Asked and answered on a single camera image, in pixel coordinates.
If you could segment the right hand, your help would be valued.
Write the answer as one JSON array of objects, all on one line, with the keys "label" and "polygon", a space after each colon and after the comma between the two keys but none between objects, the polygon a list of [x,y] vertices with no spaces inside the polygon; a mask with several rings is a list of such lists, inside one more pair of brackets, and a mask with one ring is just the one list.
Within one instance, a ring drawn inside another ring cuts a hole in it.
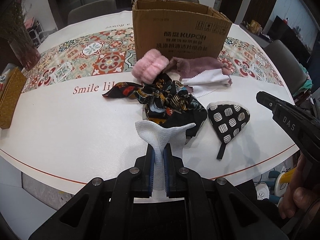
[{"label": "right hand", "polygon": [[291,181],[283,196],[283,200],[279,204],[279,213],[282,219],[292,218],[297,210],[303,210],[305,212],[312,204],[315,204],[308,213],[308,219],[313,220],[319,210],[319,202],[315,203],[318,195],[302,187],[305,165],[306,158],[301,153]]}]

